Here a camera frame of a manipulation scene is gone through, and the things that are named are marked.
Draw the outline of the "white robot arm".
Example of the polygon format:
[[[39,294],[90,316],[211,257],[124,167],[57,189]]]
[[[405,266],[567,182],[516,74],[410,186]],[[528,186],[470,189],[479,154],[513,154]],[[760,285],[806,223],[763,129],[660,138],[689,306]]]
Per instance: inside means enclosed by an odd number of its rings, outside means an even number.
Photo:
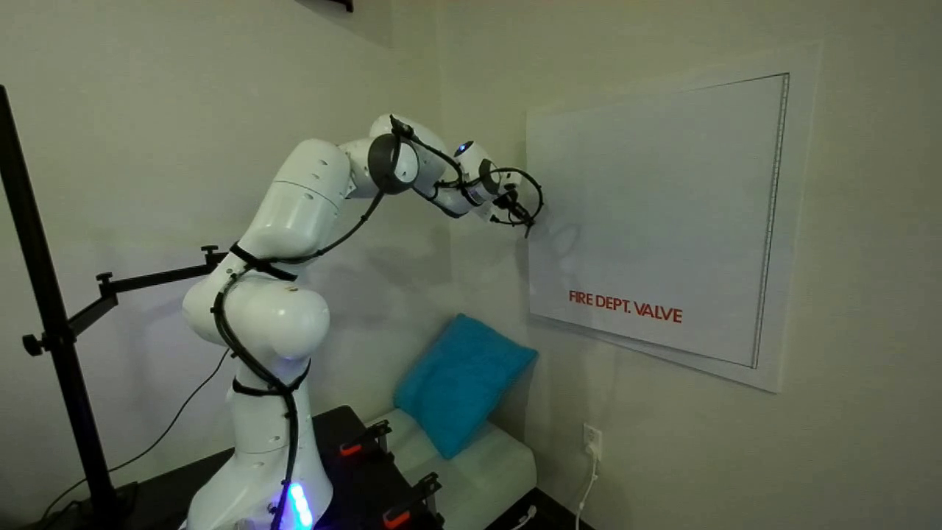
[[[182,530],[313,530],[326,515],[336,490],[310,416],[310,369],[329,306],[296,284],[296,269],[339,248],[329,226],[344,200],[402,191],[450,219],[479,208],[522,229],[545,207],[532,175],[491,163],[475,141],[450,148],[399,116],[348,144],[299,141],[246,229],[182,301],[188,328],[236,357],[236,447],[193,493]]]

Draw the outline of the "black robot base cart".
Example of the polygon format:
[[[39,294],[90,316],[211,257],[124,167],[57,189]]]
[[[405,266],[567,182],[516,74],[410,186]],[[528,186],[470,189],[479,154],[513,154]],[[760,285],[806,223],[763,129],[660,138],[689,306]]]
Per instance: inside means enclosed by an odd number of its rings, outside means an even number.
[[[224,530],[444,530],[436,507],[439,475],[405,479],[386,420],[363,425],[351,406],[339,406],[316,416],[313,425],[329,493],[310,497],[299,484],[291,484],[280,528],[271,528],[280,501],[271,496],[257,518]],[[186,522],[188,501],[226,460],[230,451],[220,451],[132,485],[120,530],[193,530]]]

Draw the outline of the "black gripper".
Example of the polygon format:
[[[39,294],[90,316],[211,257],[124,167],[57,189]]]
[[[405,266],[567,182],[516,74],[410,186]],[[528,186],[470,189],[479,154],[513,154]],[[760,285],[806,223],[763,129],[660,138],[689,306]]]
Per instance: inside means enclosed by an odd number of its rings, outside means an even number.
[[[498,198],[488,219],[530,233],[545,208],[541,182],[523,167],[495,167],[491,178],[498,180]]]

